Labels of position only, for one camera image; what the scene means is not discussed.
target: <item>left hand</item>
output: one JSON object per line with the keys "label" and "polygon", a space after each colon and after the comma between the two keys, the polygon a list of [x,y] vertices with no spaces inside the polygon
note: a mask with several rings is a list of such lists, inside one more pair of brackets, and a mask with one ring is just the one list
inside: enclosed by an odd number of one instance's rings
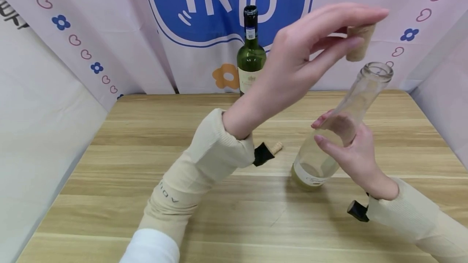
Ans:
{"label": "left hand", "polygon": [[[312,123],[312,128],[323,128],[322,125],[330,118],[331,114],[332,110],[329,110],[321,115]],[[326,154],[332,156],[345,173],[373,198],[388,201],[397,198],[398,184],[384,174],[375,161],[374,139],[370,128],[364,123],[356,125],[346,116],[340,116],[339,119],[338,125],[333,125],[328,129],[343,138],[342,134],[346,136],[351,128],[352,132],[355,132],[355,136],[350,143],[341,147],[324,136],[316,135],[314,140],[317,145]]]}
{"label": "left hand", "polygon": [[[223,115],[227,132],[246,138],[267,119],[296,103],[336,61],[363,43],[362,38],[330,37],[348,26],[375,24],[388,10],[341,3],[319,8],[275,36],[264,68],[247,93]],[[312,53],[324,50],[309,60]]]}

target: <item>white label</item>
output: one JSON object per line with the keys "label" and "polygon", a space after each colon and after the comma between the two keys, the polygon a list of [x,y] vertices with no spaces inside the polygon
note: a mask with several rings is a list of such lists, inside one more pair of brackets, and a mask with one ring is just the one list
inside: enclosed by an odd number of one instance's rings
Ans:
{"label": "white label", "polygon": [[257,79],[260,71],[248,72],[240,68],[238,68],[237,70],[239,70],[239,88],[240,91],[245,94],[247,93],[249,88],[254,84],[254,81],[255,79]]}
{"label": "white label", "polygon": [[308,186],[317,187],[317,186],[322,185],[326,180],[329,179],[329,178],[317,178],[317,177],[310,175],[304,170],[304,168],[301,167],[301,164],[299,164],[298,162],[295,162],[293,167],[299,180],[301,180]]}
{"label": "white label", "polygon": [[253,40],[255,39],[255,29],[245,29],[245,37],[247,40]]}

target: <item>arm sleeve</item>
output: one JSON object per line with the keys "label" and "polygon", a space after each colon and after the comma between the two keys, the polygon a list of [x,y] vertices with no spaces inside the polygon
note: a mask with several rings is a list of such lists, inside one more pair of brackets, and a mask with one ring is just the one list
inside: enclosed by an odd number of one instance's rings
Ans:
{"label": "arm sleeve", "polygon": [[367,216],[389,226],[440,263],[468,263],[468,229],[400,179],[393,201],[369,198]]}
{"label": "arm sleeve", "polygon": [[178,263],[185,226],[202,196],[253,163],[252,136],[237,140],[228,134],[222,113],[215,109],[203,119],[191,145],[155,187],[120,263]]}

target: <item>clear glass bottle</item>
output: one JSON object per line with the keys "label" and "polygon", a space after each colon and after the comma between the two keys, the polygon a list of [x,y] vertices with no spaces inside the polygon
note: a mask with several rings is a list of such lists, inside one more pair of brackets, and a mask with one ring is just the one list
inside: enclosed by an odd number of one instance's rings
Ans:
{"label": "clear glass bottle", "polygon": [[367,63],[361,69],[338,107],[299,149],[291,170],[292,178],[299,186],[310,190],[321,186],[339,168],[336,161],[318,147],[314,136],[320,134],[336,145],[348,146],[356,136],[356,128],[367,109],[387,87],[392,76],[393,69],[384,63]]}

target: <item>sticker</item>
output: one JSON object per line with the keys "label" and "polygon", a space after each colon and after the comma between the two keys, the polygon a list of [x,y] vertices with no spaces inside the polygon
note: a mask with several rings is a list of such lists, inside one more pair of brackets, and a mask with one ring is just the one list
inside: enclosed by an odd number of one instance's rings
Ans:
{"label": "sticker", "polygon": [[255,28],[247,28],[245,29],[245,37],[247,40],[253,40],[255,39]]}
{"label": "sticker", "polygon": [[254,84],[255,79],[257,79],[258,74],[260,73],[260,70],[256,72],[248,72],[240,68],[238,70],[239,70],[239,88],[240,88],[241,94],[245,94],[247,93],[249,88]]}
{"label": "sticker", "polygon": [[299,164],[298,162],[295,162],[293,167],[299,180],[301,180],[303,183],[307,184],[308,186],[315,186],[315,187],[320,186],[323,183],[325,183],[326,180],[329,179],[329,178],[317,178],[317,177],[310,175],[304,170],[304,168],[301,167],[301,164]]}

